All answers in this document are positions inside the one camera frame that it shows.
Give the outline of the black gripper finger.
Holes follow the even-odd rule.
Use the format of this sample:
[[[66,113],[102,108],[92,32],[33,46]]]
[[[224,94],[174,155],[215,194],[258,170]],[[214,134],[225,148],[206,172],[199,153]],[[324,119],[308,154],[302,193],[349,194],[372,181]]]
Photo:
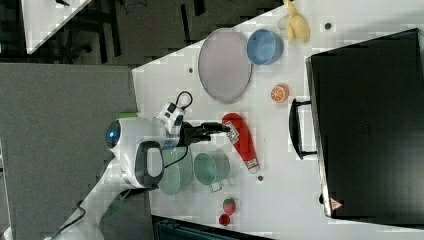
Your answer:
[[[205,122],[201,124],[205,134],[228,133],[230,128],[218,122]]]

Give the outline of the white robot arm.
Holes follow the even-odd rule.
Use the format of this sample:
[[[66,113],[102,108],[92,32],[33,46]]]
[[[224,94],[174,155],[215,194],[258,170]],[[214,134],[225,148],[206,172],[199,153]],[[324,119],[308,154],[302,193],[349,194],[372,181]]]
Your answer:
[[[104,240],[100,221],[120,193],[158,187],[166,167],[163,150],[209,141],[213,134],[229,131],[218,122],[193,126],[181,116],[174,120],[129,117],[113,121],[106,132],[106,145],[114,158],[64,225],[44,240]]]

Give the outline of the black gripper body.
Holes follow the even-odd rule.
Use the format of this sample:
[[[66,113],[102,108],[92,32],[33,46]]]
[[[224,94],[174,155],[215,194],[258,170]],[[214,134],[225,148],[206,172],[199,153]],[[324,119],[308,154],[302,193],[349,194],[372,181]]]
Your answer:
[[[180,146],[190,146],[191,144],[210,140],[211,136],[207,133],[204,126],[192,126],[188,122],[183,123],[180,131]]]

